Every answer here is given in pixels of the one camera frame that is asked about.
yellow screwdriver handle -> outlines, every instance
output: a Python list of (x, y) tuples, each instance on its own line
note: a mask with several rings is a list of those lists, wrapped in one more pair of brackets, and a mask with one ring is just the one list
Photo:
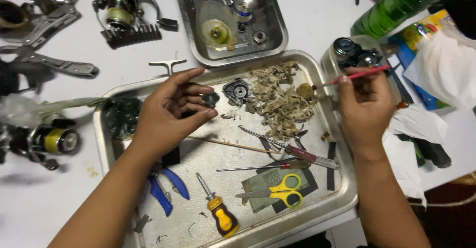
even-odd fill
[(211, 199), (207, 204), (207, 208), (211, 211), (213, 218), (217, 222), (218, 232), (223, 238), (230, 237), (239, 229), (238, 220), (223, 204), (221, 197)]

pliers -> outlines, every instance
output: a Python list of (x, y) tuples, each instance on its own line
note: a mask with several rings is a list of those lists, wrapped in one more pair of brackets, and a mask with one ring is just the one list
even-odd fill
[(185, 183), (183, 183), (182, 179), (179, 178), (174, 172), (167, 168), (162, 168), (159, 163), (156, 163), (154, 166), (152, 166), (150, 174), (147, 176), (147, 180), (150, 182), (150, 193), (157, 199), (164, 209), (165, 215), (168, 217), (172, 212), (173, 206), (171, 203), (170, 194), (168, 192), (164, 192), (157, 180), (159, 173), (164, 174), (164, 176), (169, 180), (170, 184), (172, 184), (173, 191), (179, 193), (187, 200), (190, 200), (190, 196)]

metal tray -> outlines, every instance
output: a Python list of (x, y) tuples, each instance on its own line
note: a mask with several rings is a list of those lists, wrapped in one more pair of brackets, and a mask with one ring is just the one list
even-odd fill
[[(218, 67), (277, 55), (288, 45), (288, 31), (277, 5), (277, 0), (258, 0), (256, 10), (253, 12), (253, 19), (247, 25), (254, 30), (264, 31), (267, 35), (265, 43), (261, 45), (247, 45), (241, 39), (240, 33), (237, 33), (238, 42), (235, 45), (235, 50), (232, 52), (226, 50), (226, 48), (216, 50), (206, 46), (197, 34), (195, 22), (196, 7), (202, 2), (210, 0), (178, 1), (193, 56), (204, 65)], [(227, 6), (226, 0), (211, 1), (217, 1), (232, 11), (232, 8)]]
[[(221, 88), (224, 83), (237, 77), (245, 77), (249, 71), (287, 61), (297, 61), (302, 69), (295, 76), (295, 85), (302, 82), (309, 82), (311, 85), (320, 84), (326, 80), (326, 73), (322, 71), (317, 61), (305, 52), (298, 50), (289, 50), (277, 56), (221, 69), (207, 69), (205, 74), (194, 81), (215, 87), (215, 91), (222, 98), (217, 103), (216, 109), (220, 114), (235, 115), (236, 120), (217, 117), (202, 126), (193, 135), (218, 134), (220, 140), (262, 148), (257, 138), (238, 129), (237, 126), (242, 124), (248, 129), (265, 133), (267, 128), (260, 123), (262, 117), (245, 112), (243, 106), (238, 109), (229, 105)], [(144, 99), (166, 79), (160, 78), (117, 87), (106, 93), (105, 96), (132, 95)], [(130, 230), (126, 236), (124, 247), (265, 247), (353, 208), (357, 203), (357, 186), (352, 158), (340, 129), (336, 104), (330, 95), (331, 90), (321, 89), (319, 92), (326, 95), (326, 98), (316, 105), (315, 115), (305, 122), (305, 129), (308, 129), (309, 132), (302, 138), (302, 142), (310, 152), (323, 156), (327, 156), (328, 142), (321, 141), (322, 133), (328, 131), (332, 141), (337, 142), (336, 159), (341, 164), (341, 168), (335, 174), (336, 191), (327, 190), (327, 169), (312, 165), (309, 169), (313, 173), (319, 189), (305, 196), (304, 204), (300, 208), (287, 209), (275, 214), (272, 207), (267, 207), (253, 214), (249, 203), (247, 206), (243, 206), (241, 199), (235, 198), (234, 195), (243, 192), (241, 181), (256, 173), (254, 171), (216, 172), (215, 170), (266, 165), (272, 162), (268, 155), (186, 139), (180, 146), (181, 163), (171, 166), (170, 169), (177, 173), (187, 185), (190, 200), (187, 201), (180, 195), (171, 192), (170, 184), (165, 179), (162, 180), (163, 177), (159, 177), (161, 184), (172, 194), (174, 207), (172, 214), (165, 217), (160, 204), (149, 195), (149, 185), (147, 184), (138, 205), (138, 217), (134, 218), (131, 228), (144, 214), (149, 215), (152, 221), (146, 224), (141, 234)], [(123, 143), (111, 139), (101, 107), (95, 110), (93, 120), (102, 170), (105, 174), (122, 153)], [(240, 229), (229, 239), (223, 239), (219, 235), (215, 221), (206, 208), (205, 192), (200, 186), (195, 172), (201, 174), (210, 189), (217, 193), (217, 196), (223, 197), (227, 208), (237, 217)], [(208, 218), (199, 215), (200, 212), (205, 213)], [(192, 224), (193, 227), (189, 234), (188, 228)], [(167, 237), (161, 238), (160, 243), (156, 244), (157, 237), (163, 235), (167, 235)]]

yellow scissors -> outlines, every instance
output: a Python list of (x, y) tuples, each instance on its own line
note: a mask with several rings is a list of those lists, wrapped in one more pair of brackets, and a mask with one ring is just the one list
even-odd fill
[[(288, 187), (286, 185), (286, 180), (288, 178), (297, 179), (297, 184), (294, 187)], [(237, 194), (235, 195), (235, 197), (238, 197), (238, 198), (261, 198), (261, 197), (278, 198), (278, 199), (281, 199), (288, 208), (293, 209), (293, 208), (298, 208), (302, 204), (302, 195), (301, 193), (296, 191), (300, 186), (301, 186), (301, 178), (299, 178), (298, 175), (291, 173), (291, 174), (285, 175), (281, 183), (277, 186), (271, 186), (271, 187), (268, 187), (268, 189)], [(289, 196), (291, 195), (296, 195), (297, 197), (299, 197), (299, 200), (294, 204), (289, 204), (288, 202)]]

